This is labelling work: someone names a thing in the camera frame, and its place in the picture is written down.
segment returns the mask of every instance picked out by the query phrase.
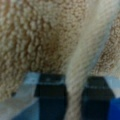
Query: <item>sheep wool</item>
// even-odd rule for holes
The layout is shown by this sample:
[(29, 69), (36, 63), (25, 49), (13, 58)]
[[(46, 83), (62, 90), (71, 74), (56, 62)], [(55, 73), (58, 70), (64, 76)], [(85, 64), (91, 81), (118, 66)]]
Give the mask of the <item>sheep wool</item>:
[[(0, 0), (1, 101), (16, 91), (28, 71), (66, 73), (87, 8), (86, 0)], [(93, 74), (118, 70), (119, 28), (120, 14)]]

